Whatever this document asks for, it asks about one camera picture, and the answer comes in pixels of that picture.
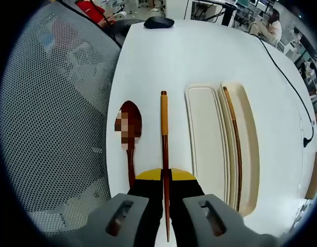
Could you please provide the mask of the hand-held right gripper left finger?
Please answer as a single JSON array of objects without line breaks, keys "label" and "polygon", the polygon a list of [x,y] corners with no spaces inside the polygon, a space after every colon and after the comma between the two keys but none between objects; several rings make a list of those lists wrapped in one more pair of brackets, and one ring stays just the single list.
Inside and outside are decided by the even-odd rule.
[{"label": "hand-held right gripper left finger", "polygon": [[127,194],[117,194],[90,214],[87,246],[154,246],[162,194],[162,169],[138,175]]}]

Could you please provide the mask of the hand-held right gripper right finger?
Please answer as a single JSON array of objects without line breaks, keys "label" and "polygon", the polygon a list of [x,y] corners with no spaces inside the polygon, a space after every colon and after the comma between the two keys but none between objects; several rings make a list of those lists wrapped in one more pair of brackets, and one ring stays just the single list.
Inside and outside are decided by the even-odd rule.
[{"label": "hand-held right gripper right finger", "polygon": [[277,238],[249,229],[239,212],[204,194],[189,172],[170,169],[170,218],[177,246],[277,246]]}]

